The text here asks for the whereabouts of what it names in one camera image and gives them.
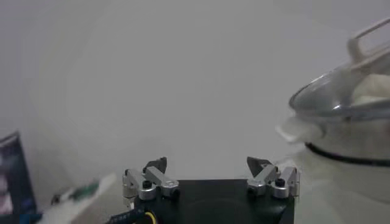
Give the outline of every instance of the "silver bracket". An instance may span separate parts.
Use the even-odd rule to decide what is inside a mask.
[[[288,198],[299,195],[300,173],[294,167],[286,167],[280,177],[271,183],[272,196]]]
[[[126,170],[122,181],[124,186],[124,197],[130,196],[126,194],[131,194],[131,190],[136,189],[141,200],[153,200],[156,198],[156,185],[145,179],[141,172],[135,169]]]
[[[266,193],[267,184],[278,178],[278,168],[272,164],[265,165],[263,170],[255,177],[247,180],[248,194],[260,196]]]
[[[154,166],[146,168],[145,178],[160,186],[164,197],[176,199],[180,195],[179,182],[168,178]]]

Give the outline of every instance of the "white object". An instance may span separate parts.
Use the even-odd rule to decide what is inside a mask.
[[[290,117],[276,127],[276,131],[288,143],[307,142],[324,135],[320,126],[305,122],[297,117]]]
[[[63,202],[49,208],[43,213],[43,218],[39,224],[67,224],[71,223],[78,215],[83,213],[86,208],[91,206],[104,192],[106,192],[116,181],[116,175],[110,174],[102,178],[99,182],[99,188],[96,193],[79,202],[72,200]]]
[[[309,150],[276,164],[297,167],[296,224],[388,223],[390,169],[340,163]]]

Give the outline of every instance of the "cooking pot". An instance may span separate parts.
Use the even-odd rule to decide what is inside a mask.
[[[389,23],[358,32],[347,42],[351,62],[290,98],[295,115],[276,127],[282,137],[334,158],[390,166],[390,44],[359,47],[362,37]]]

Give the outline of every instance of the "cable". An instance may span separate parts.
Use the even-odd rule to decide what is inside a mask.
[[[157,224],[157,219],[156,219],[156,217],[153,215],[153,213],[151,213],[151,212],[145,212],[145,215],[147,215],[147,216],[149,216],[149,217],[151,218],[153,224]]]

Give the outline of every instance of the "white wall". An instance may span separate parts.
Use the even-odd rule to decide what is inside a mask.
[[[8,0],[0,12],[0,124],[22,131],[43,205],[160,156],[174,178],[230,178],[246,156],[295,151],[274,132],[288,98],[348,60],[346,38],[390,3]]]

